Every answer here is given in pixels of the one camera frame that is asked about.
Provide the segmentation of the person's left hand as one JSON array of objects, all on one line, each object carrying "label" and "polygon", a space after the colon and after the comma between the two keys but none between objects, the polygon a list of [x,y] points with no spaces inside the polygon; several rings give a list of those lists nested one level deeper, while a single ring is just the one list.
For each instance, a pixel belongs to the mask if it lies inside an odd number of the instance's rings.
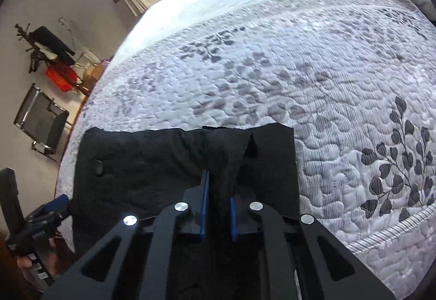
[{"label": "person's left hand", "polygon": [[[51,276],[58,276],[58,255],[56,252],[56,244],[55,242],[57,239],[49,239],[50,248],[47,255],[47,264],[46,269],[48,270],[49,274]],[[33,266],[35,263],[35,260],[32,258],[29,258],[29,256],[18,256],[17,257],[17,266],[19,270],[22,272],[22,275],[24,276],[24,279],[27,280],[29,283],[35,284],[36,278],[32,275]]]}]

